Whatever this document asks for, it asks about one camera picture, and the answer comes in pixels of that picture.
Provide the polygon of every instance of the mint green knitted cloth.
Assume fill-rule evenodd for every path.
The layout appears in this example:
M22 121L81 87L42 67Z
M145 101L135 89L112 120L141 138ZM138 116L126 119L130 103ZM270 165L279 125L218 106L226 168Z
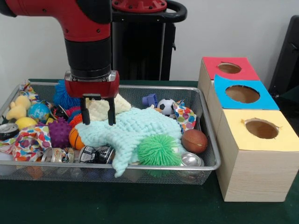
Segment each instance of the mint green knitted cloth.
M109 144L115 149L112 162L115 177L121 176L129 163L138 161L137 146L148 136L167 134L176 140L180 153L186 152L181 144L181 128L177 121L152 108L131 108L120 113L114 126L104 120L91 121L90 125L80 123L76 128L85 145L99 147Z

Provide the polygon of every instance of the purple spiky ball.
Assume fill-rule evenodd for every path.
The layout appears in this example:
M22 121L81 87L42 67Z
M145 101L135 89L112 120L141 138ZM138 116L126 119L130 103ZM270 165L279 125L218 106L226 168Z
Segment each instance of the purple spiky ball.
M49 123L48 126L52 147L64 148L70 146L69 134L71 132L71 126L65 119L58 118L52 123Z

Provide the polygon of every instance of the green spiky ball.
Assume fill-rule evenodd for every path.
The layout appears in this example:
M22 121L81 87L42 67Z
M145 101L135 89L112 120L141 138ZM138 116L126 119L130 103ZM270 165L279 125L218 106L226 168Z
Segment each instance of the green spiky ball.
M142 165L180 166L181 156L174 152L177 148L175 139L161 134L145 138L138 146L138 158ZM165 172L150 171L151 175L162 176Z

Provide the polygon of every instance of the red paper top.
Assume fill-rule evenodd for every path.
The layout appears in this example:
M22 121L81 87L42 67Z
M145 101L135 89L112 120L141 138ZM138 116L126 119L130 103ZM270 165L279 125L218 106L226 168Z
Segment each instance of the red paper top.
M250 62L245 57L203 57L203 60L211 80L214 80L215 74L232 80L260 80ZM221 63L238 65L241 71L235 74L223 72L218 68L218 65Z

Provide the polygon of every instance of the wooden box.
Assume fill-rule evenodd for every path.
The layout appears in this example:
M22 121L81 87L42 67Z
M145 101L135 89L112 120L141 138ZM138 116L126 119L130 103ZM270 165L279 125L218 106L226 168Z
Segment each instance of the wooden box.
M282 202L299 169L299 138L280 111L223 109L216 171L226 202Z
M211 81L207 106L217 135L222 108L279 110L261 81L230 80L218 75Z
M215 74L233 80L260 80L245 57L203 57L198 88L201 89L206 100Z
M203 57L199 72L198 88L202 90L217 135L222 114L221 104L214 90L215 75L232 80L259 80L247 58Z

